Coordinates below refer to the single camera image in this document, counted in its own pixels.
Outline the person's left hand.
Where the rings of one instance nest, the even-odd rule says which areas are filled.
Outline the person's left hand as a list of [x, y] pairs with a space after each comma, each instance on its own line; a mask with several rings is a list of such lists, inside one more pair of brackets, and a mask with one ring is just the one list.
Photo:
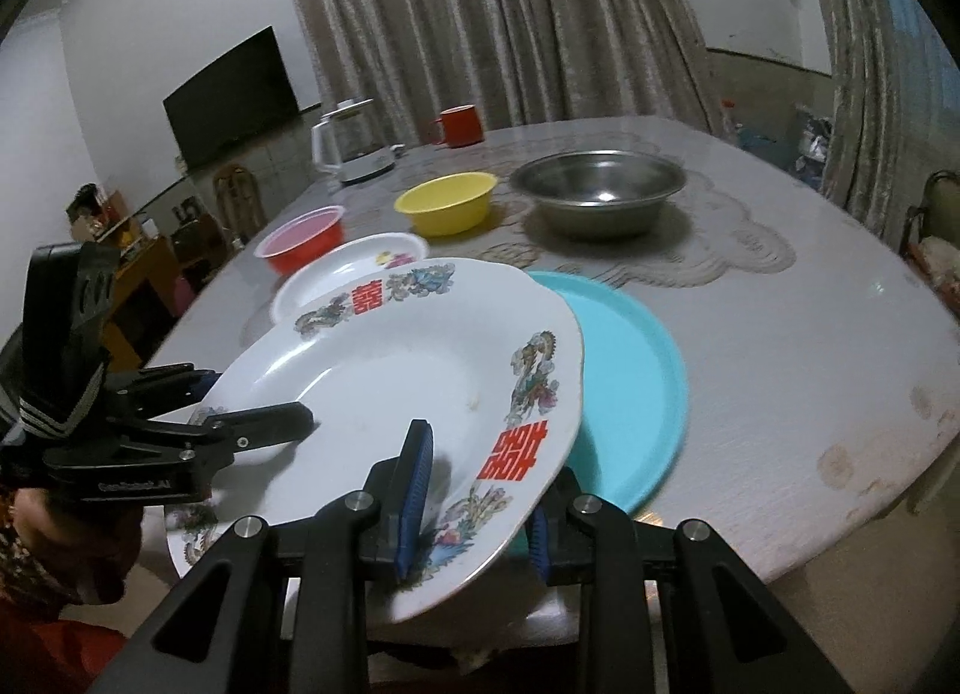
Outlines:
[[114, 605], [142, 549], [143, 509], [64, 501], [39, 488], [2, 494], [2, 598], [28, 619]]

